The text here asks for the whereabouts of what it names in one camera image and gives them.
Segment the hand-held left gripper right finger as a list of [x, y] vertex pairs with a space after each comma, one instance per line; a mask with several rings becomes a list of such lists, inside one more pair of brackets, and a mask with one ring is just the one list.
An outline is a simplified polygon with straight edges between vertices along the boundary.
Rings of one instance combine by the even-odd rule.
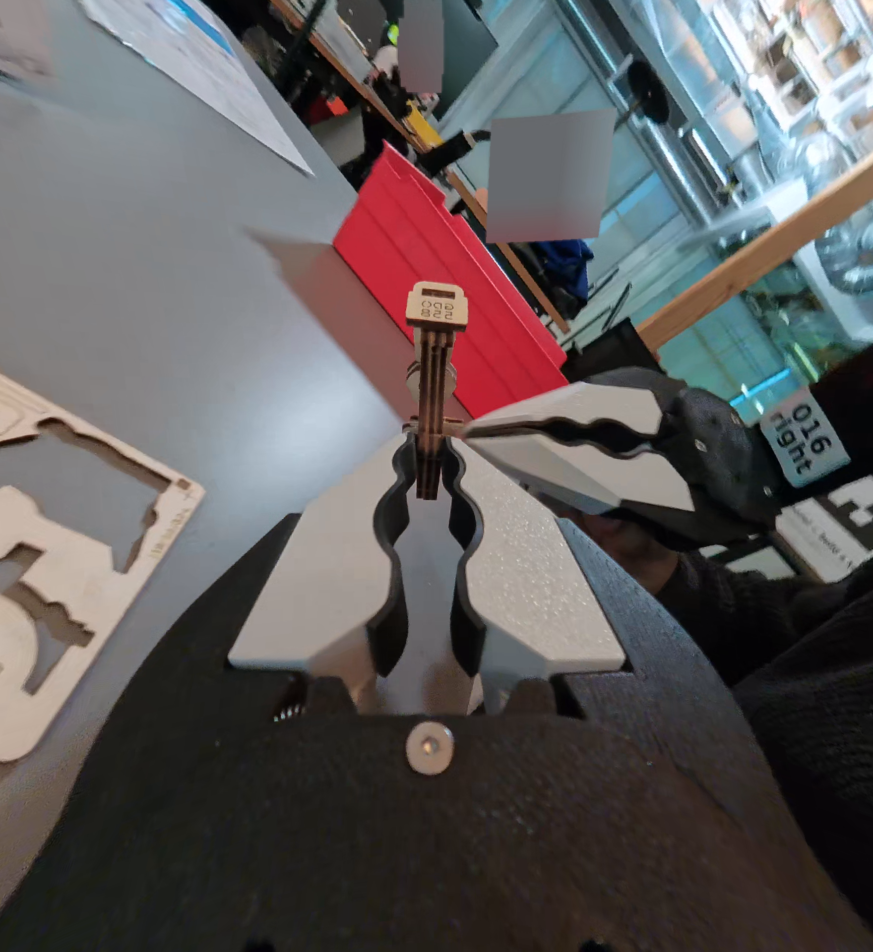
[[557, 518], [461, 440], [441, 463], [462, 549], [451, 610], [454, 658], [499, 714], [517, 685], [614, 673], [624, 650]]

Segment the red plastic bin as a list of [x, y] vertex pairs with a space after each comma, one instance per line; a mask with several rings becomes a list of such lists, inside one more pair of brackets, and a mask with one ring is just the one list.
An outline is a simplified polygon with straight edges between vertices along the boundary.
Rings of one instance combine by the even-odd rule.
[[333, 245], [404, 335], [414, 285], [462, 289], [468, 325], [456, 338], [455, 398], [474, 418], [565, 387], [566, 356], [444, 193], [385, 144]]

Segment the white printed paper sheet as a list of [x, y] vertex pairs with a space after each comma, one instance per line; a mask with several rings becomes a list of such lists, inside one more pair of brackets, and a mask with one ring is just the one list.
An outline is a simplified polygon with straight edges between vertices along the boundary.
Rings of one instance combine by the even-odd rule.
[[312, 170], [201, 2], [81, 1], [87, 17], [278, 157]]

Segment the framed black-white marker sign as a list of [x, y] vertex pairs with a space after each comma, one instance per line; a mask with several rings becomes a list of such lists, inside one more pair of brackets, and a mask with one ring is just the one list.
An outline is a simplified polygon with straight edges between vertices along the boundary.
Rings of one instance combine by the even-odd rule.
[[841, 581], [873, 557], [873, 475], [783, 509], [768, 533], [700, 554], [734, 573]]

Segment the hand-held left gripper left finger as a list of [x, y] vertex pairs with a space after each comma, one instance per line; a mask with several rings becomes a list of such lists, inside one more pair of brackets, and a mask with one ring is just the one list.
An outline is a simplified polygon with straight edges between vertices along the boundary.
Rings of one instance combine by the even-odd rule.
[[237, 669], [334, 677], [359, 713], [398, 663], [408, 613], [395, 544], [416, 481], [410, 434], [394, 437], [304, 509], [228, 654]]

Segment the wooden beam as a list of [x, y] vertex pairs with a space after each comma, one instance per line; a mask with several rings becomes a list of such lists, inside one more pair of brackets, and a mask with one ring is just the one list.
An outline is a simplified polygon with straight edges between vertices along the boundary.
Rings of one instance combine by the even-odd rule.
[[637, 334], [649, 351], [657, 351], [872, 200], [873, 153], [681, 292], [642, 322]]

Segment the grey desk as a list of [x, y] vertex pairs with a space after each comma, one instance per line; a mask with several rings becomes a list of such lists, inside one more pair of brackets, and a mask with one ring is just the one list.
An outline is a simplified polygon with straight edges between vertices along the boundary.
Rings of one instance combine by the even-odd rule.
[[311, 176], [77, 3], [45, 6], [53, 77], [0, 81], [0, 371], [205, 497], [38, 747], [0, 766], [0, 909], [157, 642], [411, 412], [413, 349], [331, 246], [356, 193], [248, 56]]

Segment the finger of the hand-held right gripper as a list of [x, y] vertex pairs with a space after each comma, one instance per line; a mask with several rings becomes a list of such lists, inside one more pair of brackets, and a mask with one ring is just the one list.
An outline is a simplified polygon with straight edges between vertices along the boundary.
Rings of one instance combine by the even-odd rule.
[[542, 434], [476, 437], [474, 449], [516, 482], [587, 514], [631, 504], [695, 511], [688, 482], [657, 453], [618, 458]]
[[566, 446], [591, 445], [616, 455], [648, 446], [664, 413], [650, 390], [575, 383], [491, 411], [466, 424], [466, 441], [545, 436]]

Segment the layered wooden model part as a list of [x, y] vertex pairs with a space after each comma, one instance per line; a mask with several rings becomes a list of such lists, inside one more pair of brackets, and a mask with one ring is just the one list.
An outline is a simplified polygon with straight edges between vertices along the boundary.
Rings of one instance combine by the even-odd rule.
[[455, 390], [452, 354], [456, 337], [468, 327], [468, 302], [456, 285], [419, 281], [408, 295], [405, 320], [415, 347], [406, 383], [418, 400], [416, 419], [409, 423], [416, 444], [417, 494], [432, 501], [438, 495], [445, 440], [461, 427], [444, 411]]

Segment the silver ventilation ducts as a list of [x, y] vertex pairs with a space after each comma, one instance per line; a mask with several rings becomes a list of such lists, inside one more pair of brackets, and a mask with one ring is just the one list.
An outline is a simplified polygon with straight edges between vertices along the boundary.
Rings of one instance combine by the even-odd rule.
[[857, 298], [873, 297], [873, 205], [826, 230], [812, 244], [834, 289]]

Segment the laser-cut wooden sheet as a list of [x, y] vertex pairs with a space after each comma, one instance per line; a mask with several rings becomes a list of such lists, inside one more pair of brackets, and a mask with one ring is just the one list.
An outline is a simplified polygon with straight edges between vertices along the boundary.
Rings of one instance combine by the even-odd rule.
[[42, 603], [61, 608], [88, 636], [85, 645], [65, 649], [30, 692], [39, 655], [37, 625], [22, 605], [0, 593], [0, 764], [21, 760], [37, 747], [205, 495], [199, 483], [0, 373], [0, 446], [36, 438], [40, 426], [52, 421], [109, 447], [165, 487], [137, 552], [122, 570], [104, 542], [49, 518], [21, 489], [0, 487], [0, 562], [21, 548], [36, 553], [21, 584]]

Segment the blue jacket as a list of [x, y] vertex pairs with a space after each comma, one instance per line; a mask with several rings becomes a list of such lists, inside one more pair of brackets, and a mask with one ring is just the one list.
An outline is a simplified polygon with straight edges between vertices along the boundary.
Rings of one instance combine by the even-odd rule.
[[585, 241], [533, 242], [530, 246], [553, 288], [561, 289], [580, 301], [588, 299], [588, 266], [595, 256]]

